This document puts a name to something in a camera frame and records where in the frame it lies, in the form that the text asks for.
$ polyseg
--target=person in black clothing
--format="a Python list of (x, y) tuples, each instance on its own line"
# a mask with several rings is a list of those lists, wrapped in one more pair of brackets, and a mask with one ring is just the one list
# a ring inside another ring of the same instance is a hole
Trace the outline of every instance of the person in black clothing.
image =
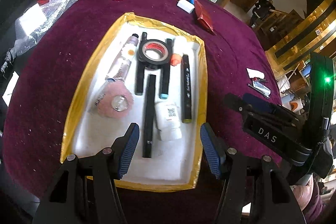
[(250, 26), (252, 26), (258, 18), (263, 20), (267, 17), (271, 13), (269, 11), (270, 9), (275, 9), (272, 0), (259, 0), (252, 10), (253, 15), (251, 17)]

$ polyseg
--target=screw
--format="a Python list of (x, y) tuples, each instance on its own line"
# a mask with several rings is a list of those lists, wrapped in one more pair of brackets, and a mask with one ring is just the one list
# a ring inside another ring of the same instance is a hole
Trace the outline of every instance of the screw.
[(231, 154), (231, 155), (235, 155), (235, 154), (237, 154), (237, 150), (235, 150), (235, 149), (232, 148), (232, 147), (230, 147), (230, 148), (227, 150), (227, 152), (228, 152), (229, 154)]
[(72, 161), (72, 160), (74, 160), (75, 158), (76, 158), (76, 155), (74, 155), (74, 154), (71, 154), (71, 155), (67, 156), (67, 160), (68, 160), (68, 161)]
[(270, 156), (263, 156), (263, 160), (266, 161), (266, 162), (271, 162), (272, 161), (272, 158)]
[(110, 147), (107, 147), (107, 148), (104, 148), (103, 149), (103, 154), (104, 155), (108, 155), (108, 154), (111, 154), (112, 152), (112, 149)]

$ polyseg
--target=red pouch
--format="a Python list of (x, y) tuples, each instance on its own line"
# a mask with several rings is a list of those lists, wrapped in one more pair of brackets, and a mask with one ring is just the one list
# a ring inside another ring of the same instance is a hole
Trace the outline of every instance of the red pouch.
[(208, 32), (210, 32), (211, 34), (216, 35), (215, 32), (213, 31), (212, 20), (210, 18), (210, 15), (204, 9), (204, 7), (202, 6), (202, 4), (200, 4), (198, 0), (195, 0), (194, 1), (194, 6), (195, 6), (195, 12), (196, 12), (196, 15), (197, 15), (198, 22)]

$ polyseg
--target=pink pom-pom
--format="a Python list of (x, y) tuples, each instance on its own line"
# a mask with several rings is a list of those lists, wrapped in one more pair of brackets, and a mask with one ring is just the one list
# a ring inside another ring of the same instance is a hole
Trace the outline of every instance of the pink pom-pom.
[[(123, 118), (131, 110), (134, 100), (130, 91), (125, 87), (125, 84), (121, 81), (115, 81), (108, 83), (104, 88), (105, 96), (97, 106), (98, 114), (101, 116), (107, 116), (111, 118)], [(124, 111), (117, 111), (112, 107), (112, 101), (117, 95), (123, 95), (128, 102), (128, 108)]]

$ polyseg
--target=purple tablecloth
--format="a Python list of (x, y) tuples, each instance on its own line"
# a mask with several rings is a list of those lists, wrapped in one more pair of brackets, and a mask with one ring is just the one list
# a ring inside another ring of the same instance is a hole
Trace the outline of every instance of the purple tablecloth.
[[(207, 121), (229, 146), (248, 156), (270, 155), (279, 163), (278, 155), (241, 130), (241, 115), (225, 109), (221, 102), (229, 92), (258, 96), (247, 87), (248, 67), (265, 73), (269, 80), (267, 86), (272, 91), (269, 101), (281, 103), (265, 53), (247, 25), (214, 3), (199, 1), (212, 17), (216, 36), (203, 30), (193, 15), (178, 8), (176, 0), (79, 0), (70, 7), (36, 46), (14, 90), (5, 124), (3, 151), (10, 175), (36, 196), (43, 195), (59, 168), (64, 123), (85, 65), (110, 26), (125, 12), (175, 25), (203, 39), (208, 64)], [(136, 217), (145, 217), (141, 201), (146, 199), (153, 202), (153, 206), (159, 206), (161, 201), (162, 214), (166, 215), (164, 219), (159, 218), (157, 209), (158, 219), (147, 217), (153, 223), (159, 220), (169, 223), (167, 215), (174, 218), (175, 214), (169, 210), (187, 212), (176, 202), (164, 211), (171, 199), (183, 201), (193, 211), (192, 215), (185, 216), (189, 220), (207, 223), (213, 217), (220, 196), (220, 191), (213, 191), (209, 183), (212, 179), (211, 174), (207, 174), (197, 189), (178, 193), (121, 189), (120, 198), (126, 207), (128, 198), (132, 200), (133, 208), (124, 210), (126, 216), (132, 214), (135, 221)]]

